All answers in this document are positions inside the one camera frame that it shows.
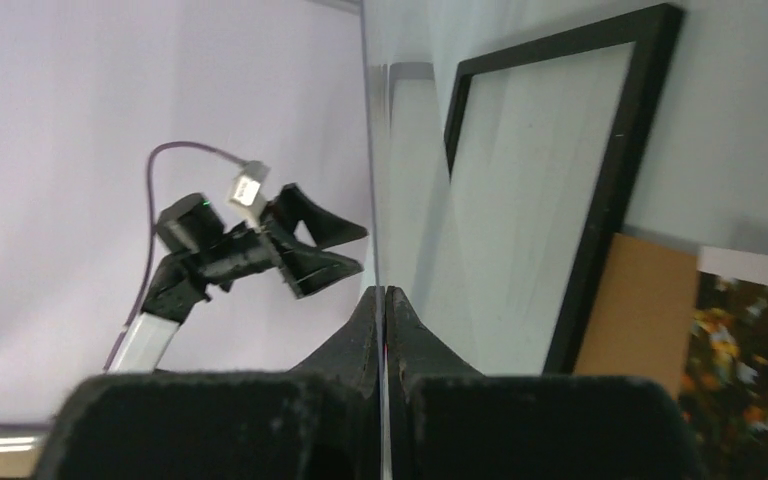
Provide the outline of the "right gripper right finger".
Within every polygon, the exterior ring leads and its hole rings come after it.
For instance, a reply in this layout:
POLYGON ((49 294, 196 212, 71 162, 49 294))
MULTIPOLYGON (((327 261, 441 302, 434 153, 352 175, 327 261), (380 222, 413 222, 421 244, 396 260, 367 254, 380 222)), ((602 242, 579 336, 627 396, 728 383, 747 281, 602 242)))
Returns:
POLYGON ((397 479, 702 479, 695 441, 657 383, 489 376, 388 287, 385 334, 397 479))

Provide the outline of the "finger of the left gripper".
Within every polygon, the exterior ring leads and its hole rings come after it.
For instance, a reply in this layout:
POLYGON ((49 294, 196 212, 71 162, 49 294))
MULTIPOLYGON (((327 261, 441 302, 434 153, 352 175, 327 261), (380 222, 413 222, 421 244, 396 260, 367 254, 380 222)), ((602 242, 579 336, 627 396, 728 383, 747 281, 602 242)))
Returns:
POLYGON ((272 199, 266 214, 289 234, 295 235, 302 223, 313 245, 327 249, 366 238, 366 227, 344 219, 315 203, 296 183, 286 184, 272 199))
POLYGON ((279 254, 278 269, 297 299, 314 295, 363 271, 363 266, 341 254, 316 249, 279 254))

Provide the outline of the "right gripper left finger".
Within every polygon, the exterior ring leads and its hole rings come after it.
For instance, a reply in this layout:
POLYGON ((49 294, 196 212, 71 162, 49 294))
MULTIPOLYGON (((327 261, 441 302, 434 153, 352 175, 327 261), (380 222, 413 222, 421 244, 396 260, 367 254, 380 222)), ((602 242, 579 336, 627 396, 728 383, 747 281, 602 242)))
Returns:
POLYGON ((284 372, 114 374, 79 385, 36 479, 377 479, 378 326, 368 288, 349 320, 284 372))

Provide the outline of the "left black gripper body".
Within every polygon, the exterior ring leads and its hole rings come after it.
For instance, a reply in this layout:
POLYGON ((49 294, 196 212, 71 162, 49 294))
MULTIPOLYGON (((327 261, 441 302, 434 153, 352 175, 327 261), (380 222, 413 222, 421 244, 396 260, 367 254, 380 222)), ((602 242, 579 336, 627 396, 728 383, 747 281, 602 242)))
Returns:
POLYGON ((223 225, 196 229, 198 252, 192 255, 191 277, 205 285, 227 285, 270 269, 283 270, 286 262, 272 231, 240 223, 225 232, 223 225))

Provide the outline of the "clear acrylic sheet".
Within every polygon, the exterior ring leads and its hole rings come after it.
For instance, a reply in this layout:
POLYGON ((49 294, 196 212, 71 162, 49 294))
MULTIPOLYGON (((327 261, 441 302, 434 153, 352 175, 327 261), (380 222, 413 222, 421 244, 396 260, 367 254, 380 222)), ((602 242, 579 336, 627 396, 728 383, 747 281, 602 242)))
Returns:
POLYGON ((457 65, 574 28, 580 8, 364 5, 378 279, 484 374, 544 371, 633 47, 475 76, 449 162, 457 65))

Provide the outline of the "autumn leaves photo print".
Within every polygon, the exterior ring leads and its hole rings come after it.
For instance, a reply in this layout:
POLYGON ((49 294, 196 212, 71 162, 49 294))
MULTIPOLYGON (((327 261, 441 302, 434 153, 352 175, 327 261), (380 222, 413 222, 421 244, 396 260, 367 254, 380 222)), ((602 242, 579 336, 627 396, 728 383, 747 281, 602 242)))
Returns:
POLYGON ((768 479, 768 255, 704 247, 678 403, 710 479, 768 479))

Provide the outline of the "black picture frame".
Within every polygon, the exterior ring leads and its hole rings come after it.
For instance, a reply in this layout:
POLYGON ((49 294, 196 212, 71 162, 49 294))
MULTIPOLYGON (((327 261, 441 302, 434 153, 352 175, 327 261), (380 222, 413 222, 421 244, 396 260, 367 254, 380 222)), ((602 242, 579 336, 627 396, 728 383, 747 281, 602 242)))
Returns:
POLYGON ((632 47, 583 232, 542 357, 542 374, 574 370, 613 236, 622 227, 630 203, 684 16, 684 9, 677 5, 656 4, 468 58, 457 66, 444 130, 450 170, 455 168, 475 76, 617 45, 632 47))

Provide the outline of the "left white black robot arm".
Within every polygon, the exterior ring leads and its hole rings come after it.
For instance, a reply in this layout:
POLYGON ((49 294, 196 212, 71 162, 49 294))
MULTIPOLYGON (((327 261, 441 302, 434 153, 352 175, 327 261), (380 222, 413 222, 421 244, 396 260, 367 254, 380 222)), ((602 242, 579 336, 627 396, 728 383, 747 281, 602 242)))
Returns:
POLYGON ((136 315, 105 364, 107 373, 154 371, 193 308, 210 301, 210 286, 227 292, 237 280, 275 269, 301 299, 360 273, 358 261, 332 249, 368 235, 295 184, 247 210, 231 229, 203 194, 189 194, 161 212, 153 233, 168 253, 139 294, 136 315))

